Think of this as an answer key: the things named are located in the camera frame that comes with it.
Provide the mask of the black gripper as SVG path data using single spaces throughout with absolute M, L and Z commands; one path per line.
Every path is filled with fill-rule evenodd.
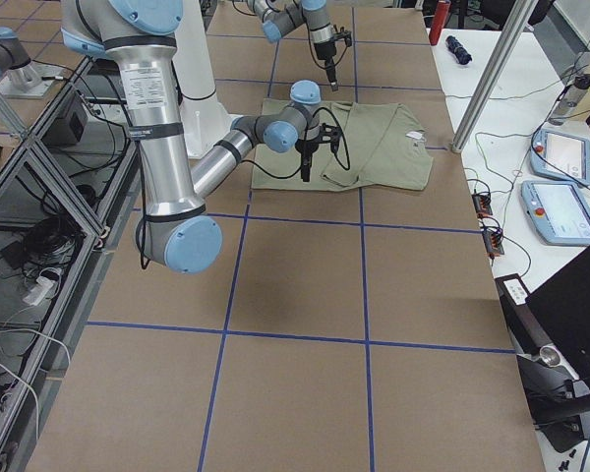
M 334 41 L 314 42 L 316 58 L 324 64 L 325 74 L 332 91 L 338 91 L 339 84 L 336 76 L 334 58 L 337 50 Z
M 300 176 L 303 182 L 311 181 L 313 156 L 319 149 L 319 146 L 315 140 L 298 140 L 296 143 L 296 150 L 301 156 Z

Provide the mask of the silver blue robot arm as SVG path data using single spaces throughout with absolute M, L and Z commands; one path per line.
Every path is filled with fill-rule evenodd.
M 231 1 L 240 14 L 258 18 L 269 43 L 277 43 L 301 26 L 306 28 L 307 43 L 316 67 L 323 70 L 332 91 L 338 91 L 337 66 L 352 46 L 352 32 L 334 24 L 326 1 Z
M 142 162 L 143 218 L 136 245 L 145 263 L 184 274 L 205 270 L 222 245 L 205 198 L 257 145 L 287 152 L 319 133 L 317 83 L 302 80 L 272 115 L 241 116 L 196 163 L 187 151 L 173 57 L 180 1 L 64 1 L 62 34 L 70 49 L 114 61 L 127 100 L 129 135 Z

